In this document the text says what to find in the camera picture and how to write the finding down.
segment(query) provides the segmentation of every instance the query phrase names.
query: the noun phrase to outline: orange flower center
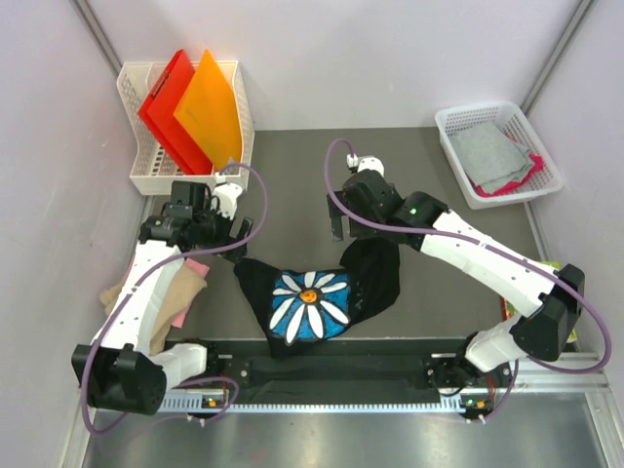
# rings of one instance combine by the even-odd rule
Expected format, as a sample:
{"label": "orange flower center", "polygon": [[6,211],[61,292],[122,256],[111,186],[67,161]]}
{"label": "orange flower center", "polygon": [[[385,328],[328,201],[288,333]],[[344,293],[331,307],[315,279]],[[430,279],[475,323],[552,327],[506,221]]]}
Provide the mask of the orange flower center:
{"label": "orange flower center", "polygon": [[316,301],[316,292],[312,290],[305,290],[299,293],[299,297],[303,302],[314,302]]}

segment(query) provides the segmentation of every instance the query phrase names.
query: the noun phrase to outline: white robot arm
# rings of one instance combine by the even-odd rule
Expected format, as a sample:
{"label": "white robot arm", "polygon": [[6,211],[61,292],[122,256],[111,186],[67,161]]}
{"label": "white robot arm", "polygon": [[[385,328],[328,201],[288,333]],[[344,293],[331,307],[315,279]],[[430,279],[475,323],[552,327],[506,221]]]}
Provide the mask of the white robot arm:
{"label": "white robot arm", "polygon": [[[237,238],[230,238],[243,189],[224,180],[217,179],[216,183],[211,191],[203,183],[174,182],[171,202],[163,207],[161,215],[151,216],[141,226],[133,264],[115,309],[128,293],[130,299],[103,338],[92,367],[88,396],[91,406],[152,414],[168,390],[207,370],[209,350],[202,344],[176,344],[155,356],[149,352],[154,324],[184,259],[167,262],[139,288],[135,284],[155,264],[172,256],[197,247],[222,246],[249,234],[253,223],[245,218]],[[243,247],[229,251],[225,257],[236,261],[245,253]],[[79,380],[90,351],[91,345],[78,345],[72,356]]]}
{"label": "white robot arm", "polygon": [[[480,241],[475,245],[438,235],[389,233],[350,220],[351,236],[385,237],[439,258],[505,297],[518,310],[519,314],[514,318],[467,338],[457,361],[458,366],[469,368],[465,374],[489,372],[526,355],[545,361],[558,359],[580,307],[553,281],[524,265],[557,275],[580,293],[584,286],[581,270],[567,265],[557,271],[525,258],[478,231],[444,203],[423,192],[414,192],[403,199],[394,186],[384,180],[383,164],[373,156],[358,158],[348,155],[347,167],[354,174],[344,183],[342,191],[334,193],[356,215],[380,224],[447,231]],[[342,212],[328,199],[332,234],[334,239],[341,240]],[[487,245],[516,257],[522,265],[485,249]]]}

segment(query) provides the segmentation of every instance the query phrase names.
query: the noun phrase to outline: gray cloth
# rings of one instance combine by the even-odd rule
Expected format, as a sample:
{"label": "gray cloth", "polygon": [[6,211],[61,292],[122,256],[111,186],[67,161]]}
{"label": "gray cloth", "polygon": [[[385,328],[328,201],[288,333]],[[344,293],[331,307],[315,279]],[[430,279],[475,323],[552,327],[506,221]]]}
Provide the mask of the gray cloth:
{"label": "gray cloth", "polygon": [[491,122],[457,132],[449,139],[464,172],[486,193],[509,182],[521,182],[535,165],[530,149],[509,139]]}

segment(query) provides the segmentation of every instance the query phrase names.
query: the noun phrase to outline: red object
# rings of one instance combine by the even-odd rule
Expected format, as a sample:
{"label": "red object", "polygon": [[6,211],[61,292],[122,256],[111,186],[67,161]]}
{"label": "red object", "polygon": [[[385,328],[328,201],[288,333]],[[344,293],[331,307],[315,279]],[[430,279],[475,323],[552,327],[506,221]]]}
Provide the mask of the red object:
{"label": "red object", "polygon": [[177,51],[147,95],[138,116],[183,173],[210,174],[213,163],[174,117],[194,74],[186,52]]}
{"label": "red object", "polygon": [[475,192],[482,197],[496,197],[498,195],[504,195],[509,192],[513,192],[518,187],[524,185],[528,182],[528,180],[533,177],[533,174],[539,173],[544,169],[544,160],[541,156],[537,156],[536,154],[529,154],[528,157],[535,163],[535,165],[531,168],[530,171],[526,174],[525,178],[523,178],[520,182],[509,182],[507,185],[500,187],[493,193],[486,193],[484,189],[481,187],[475,187]]}

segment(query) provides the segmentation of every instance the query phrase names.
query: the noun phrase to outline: pink cloth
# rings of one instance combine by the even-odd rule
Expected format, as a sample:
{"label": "pink cloth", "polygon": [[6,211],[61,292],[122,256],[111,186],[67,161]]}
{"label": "pink cloth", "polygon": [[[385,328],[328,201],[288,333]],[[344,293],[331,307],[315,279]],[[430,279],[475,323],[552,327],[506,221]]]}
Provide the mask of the pink cloth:
{"label": "pink cloth", "polygon": [[[206,275],[210,270],[209,266],[203,263],[199,263],[192,258],[187,258],[184,264],[191,268],[193,271],[195,271],[195,273],[197,273],[202,278],[206,278]],[[175,316],[174,321],[172,322],[172,327],[176,327],[177,329],[182,328],[182,325],[184,325],[184,320],[186,319],[186,314],[188,314],[188,309],[190,308],[191,306],[189,305],[188,307],[182,309],[180,313]]]}

